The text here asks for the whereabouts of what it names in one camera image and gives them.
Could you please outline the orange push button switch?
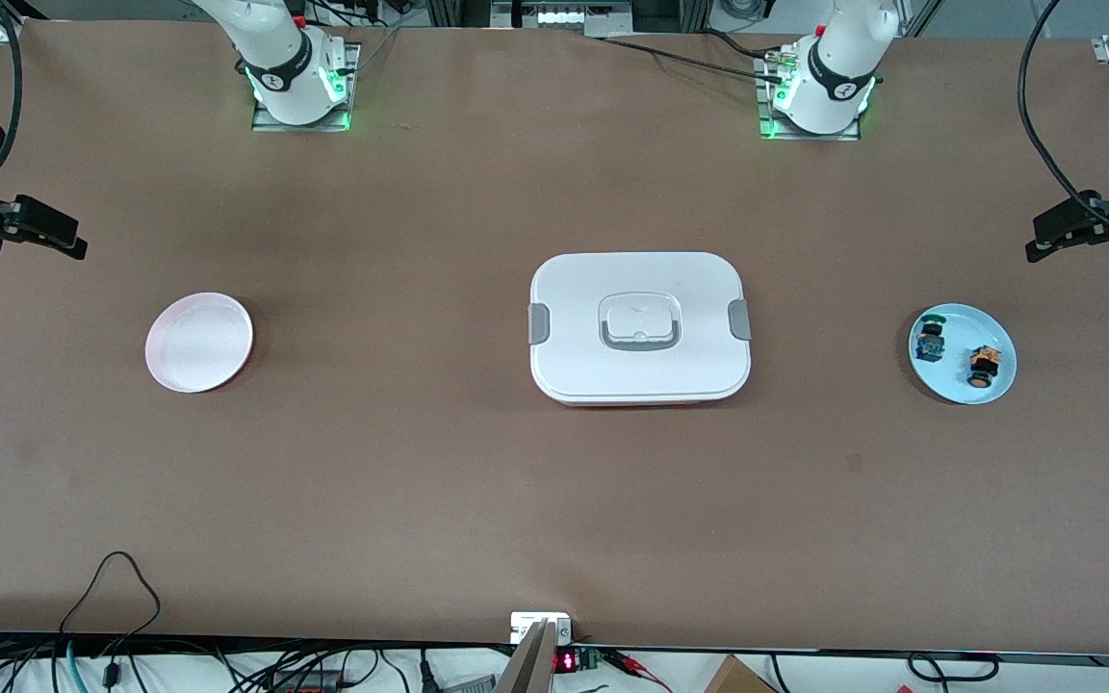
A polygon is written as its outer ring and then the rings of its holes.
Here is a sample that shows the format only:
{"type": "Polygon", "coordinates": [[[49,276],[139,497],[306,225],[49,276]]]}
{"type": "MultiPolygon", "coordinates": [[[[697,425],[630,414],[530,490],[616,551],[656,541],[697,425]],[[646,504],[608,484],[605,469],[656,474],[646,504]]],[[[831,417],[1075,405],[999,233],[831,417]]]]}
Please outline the orange push button switch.
{"type": "Polygon", "coordinates": [[[993,346],[979,346],[968,357],[967,383],[973,389],[990,389],[1003,364],[1003,351],[993,346]]]}

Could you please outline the light blue round plate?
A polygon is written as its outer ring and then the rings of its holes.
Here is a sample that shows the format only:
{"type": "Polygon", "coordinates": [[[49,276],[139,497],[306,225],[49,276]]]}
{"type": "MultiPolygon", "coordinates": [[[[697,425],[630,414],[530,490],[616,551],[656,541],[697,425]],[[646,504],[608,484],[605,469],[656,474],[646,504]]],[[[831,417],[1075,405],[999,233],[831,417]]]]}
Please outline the light blue round plate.
{"type": "Polygon", "coordinates": [[[1003,398],[1016,381],[1019,359],[1016,344],[1011,335],[990,313],[963,303],[936,304],[929,310],[923,310],[913,320],[908,329],[907,359],[916,380],[938,398],[963,405],[981,405],[1003,398]],[[920,316],[925,313],[938,313],[946,318],[943,328],[945,349],[938,363],[919,361],[915,359],[915,334],[920,316]],[[971,351],[986,346],[1000,351],[998,377],[991,383],[990,389],[973,389],[967,383],[968,357],[971,351]]]}

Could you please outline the pink round plate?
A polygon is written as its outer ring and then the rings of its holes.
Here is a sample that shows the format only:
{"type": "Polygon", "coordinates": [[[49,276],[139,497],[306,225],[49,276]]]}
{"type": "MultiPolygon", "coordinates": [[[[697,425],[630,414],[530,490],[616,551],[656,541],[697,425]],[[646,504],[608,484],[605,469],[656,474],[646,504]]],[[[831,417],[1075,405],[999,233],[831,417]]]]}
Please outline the pink round plate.
{"type": "Polygon", "coordinates": [[[180,394],[208,393],[237,376],[254,347],[250,312],[232,295],[185,295],[160,312],[147,330],[150,376],[180,394]]]}

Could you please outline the white lunch box grey clips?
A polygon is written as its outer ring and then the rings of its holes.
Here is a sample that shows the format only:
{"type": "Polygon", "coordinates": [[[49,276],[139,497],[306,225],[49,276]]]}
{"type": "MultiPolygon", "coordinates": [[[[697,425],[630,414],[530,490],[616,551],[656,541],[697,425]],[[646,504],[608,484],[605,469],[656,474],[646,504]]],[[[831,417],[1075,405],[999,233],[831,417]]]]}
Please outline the white lunch box grey clips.
{"type": "Polygon", "coordinates": [[[720,400],[752,371],[742,277],[703,251],[552,256],[529,284],[529,371],[566,405],[720,400]]]}

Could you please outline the white vented rack device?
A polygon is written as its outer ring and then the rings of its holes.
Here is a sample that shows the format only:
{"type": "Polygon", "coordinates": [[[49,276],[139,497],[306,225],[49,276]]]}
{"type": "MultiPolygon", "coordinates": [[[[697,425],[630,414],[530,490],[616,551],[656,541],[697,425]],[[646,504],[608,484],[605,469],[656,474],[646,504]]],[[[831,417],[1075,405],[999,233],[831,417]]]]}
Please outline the white vented rack device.
{"type": "Polygon", "coordinates": [[[492,0],[490,28],[551,28],[610,39],[633,35],[629,0],[492,0]]]}

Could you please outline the brown cardboard box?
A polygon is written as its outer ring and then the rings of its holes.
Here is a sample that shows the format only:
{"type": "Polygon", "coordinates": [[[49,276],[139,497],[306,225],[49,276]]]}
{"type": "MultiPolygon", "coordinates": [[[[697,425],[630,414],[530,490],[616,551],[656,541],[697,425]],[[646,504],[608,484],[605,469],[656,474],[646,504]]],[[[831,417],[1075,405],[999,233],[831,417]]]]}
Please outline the brown cardboard box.
{"type": "Polygon", "coordinates": [[[703,693],[780,693],[734,654],[726,654],[703,693]]]}

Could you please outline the red clip lead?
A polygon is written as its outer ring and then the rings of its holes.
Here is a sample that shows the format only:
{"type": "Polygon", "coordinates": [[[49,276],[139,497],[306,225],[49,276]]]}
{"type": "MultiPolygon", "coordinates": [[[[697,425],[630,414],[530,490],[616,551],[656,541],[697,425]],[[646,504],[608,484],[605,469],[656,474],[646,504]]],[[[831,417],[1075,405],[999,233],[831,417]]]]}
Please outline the red clip lead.
{"type": "Polygon", "coordinates": [[[638,661],[638,659],[622,654],[621,651],[604,648],[599,650],[599,654],[608,666],[615,667],[615,670],[621,672],[621,674],[650,681],[652,684],[658,685],[658,687],[663,689],[664,693],[674,693],[674,690],[669,687],[664,680],[653,675],[648,667],[644,667],[642,663],[638,661]]]}

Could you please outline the aluminium profile bar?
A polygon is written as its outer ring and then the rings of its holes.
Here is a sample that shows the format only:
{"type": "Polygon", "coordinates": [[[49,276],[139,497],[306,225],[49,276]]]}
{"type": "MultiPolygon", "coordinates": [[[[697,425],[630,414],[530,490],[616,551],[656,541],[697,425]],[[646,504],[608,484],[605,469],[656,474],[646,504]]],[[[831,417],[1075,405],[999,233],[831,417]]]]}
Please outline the aluminium profile bar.
{"type": "Polygon", "coordinates": [[[554,622],[547,620],[529,628],[492,693],[552,693],[552,658],[558,648],[554,622]]]}

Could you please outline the short aluminium frame profile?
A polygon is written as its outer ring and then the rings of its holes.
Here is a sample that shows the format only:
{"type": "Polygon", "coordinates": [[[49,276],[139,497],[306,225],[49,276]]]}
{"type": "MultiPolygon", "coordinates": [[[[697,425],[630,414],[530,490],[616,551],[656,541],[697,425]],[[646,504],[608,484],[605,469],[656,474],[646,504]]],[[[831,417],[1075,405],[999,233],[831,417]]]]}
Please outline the short aluminium frame profile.
{"type": "Polygon", "coordinates": [[[30,19],[49,19],[49,16],[40,11],[35,0],[0,0],[0,43],[8,40],[9,28],[17,34],[30,19]]]}

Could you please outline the green push button switch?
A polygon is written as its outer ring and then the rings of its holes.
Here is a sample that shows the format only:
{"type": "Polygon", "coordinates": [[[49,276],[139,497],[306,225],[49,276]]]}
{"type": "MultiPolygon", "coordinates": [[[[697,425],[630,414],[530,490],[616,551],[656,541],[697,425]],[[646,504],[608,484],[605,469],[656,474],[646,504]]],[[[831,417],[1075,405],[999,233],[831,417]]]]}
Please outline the green push button switch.
{"type": "Polygon", "coordinates": [[[916,325],[918,329],[915,334],[915,347],[913,347],[916,360],[928,363],[942,360],[945,349],[945,339],[943,338],[945,325],[946,318],[938,313],[925,313],[920,316],[916,325]]]}

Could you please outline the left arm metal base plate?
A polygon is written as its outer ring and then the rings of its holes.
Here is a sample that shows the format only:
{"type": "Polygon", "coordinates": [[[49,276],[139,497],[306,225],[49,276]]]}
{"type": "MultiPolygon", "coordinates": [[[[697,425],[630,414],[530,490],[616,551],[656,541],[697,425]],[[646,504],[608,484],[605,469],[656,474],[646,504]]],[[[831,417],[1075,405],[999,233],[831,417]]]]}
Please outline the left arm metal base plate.
{"type": "Polygon", "coordinates": [[[862,136],[862,115],[855,115],[849,126],[837,133],[811,133],[797,128],[787,118],[774,109],[779,88],[757,77],[757,110],[759,135],[775,141],[858,141],[862,136]]]}

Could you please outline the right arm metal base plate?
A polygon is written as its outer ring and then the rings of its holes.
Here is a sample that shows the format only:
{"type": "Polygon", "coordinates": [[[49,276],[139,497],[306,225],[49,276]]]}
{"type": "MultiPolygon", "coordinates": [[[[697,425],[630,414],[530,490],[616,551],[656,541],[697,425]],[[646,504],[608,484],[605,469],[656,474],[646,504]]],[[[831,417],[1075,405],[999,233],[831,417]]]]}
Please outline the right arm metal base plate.
{"type": "Polygon", "coordinates": [[[340,133],[352,128],[360,44],[346,44],[339,37],[322,41],[311,52],[303,73],[291,80],[289,90],[273,91],[246,72],[255,98],[250,130],[269,133],[340,133]]]}

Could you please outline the white metal bracket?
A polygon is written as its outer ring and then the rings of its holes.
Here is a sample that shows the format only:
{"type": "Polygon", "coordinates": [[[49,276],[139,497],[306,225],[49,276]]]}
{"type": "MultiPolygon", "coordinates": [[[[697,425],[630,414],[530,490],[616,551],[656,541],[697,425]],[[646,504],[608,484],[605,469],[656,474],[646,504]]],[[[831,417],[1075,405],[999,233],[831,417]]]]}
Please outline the white metal bracket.
{"type": "Polygon", "coordinates": [[[574,641],[574,626],[571,615],[564,611],[512,611],[510,615],[509,644],[519,645],[523,636],[527,636],[529,628],[540,622],[554,622],[557,630],[557,645],[559,648],[569,646],[574,641]]]}

